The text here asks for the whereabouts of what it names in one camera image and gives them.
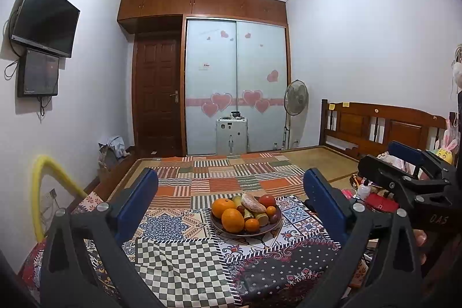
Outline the person's hand holding gripper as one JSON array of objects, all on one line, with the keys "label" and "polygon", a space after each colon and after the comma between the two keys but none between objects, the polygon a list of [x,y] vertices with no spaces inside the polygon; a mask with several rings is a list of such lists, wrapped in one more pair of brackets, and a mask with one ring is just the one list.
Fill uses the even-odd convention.
[{"label": "person's hand holding gripper", "polygon": [[422,230],[413,230],[413,234],[416,240],[417,248],[420,256],[420,264],[423,265],[426,262],[427,256],[424,251],[424,245],[428,239],[427,234]]}]

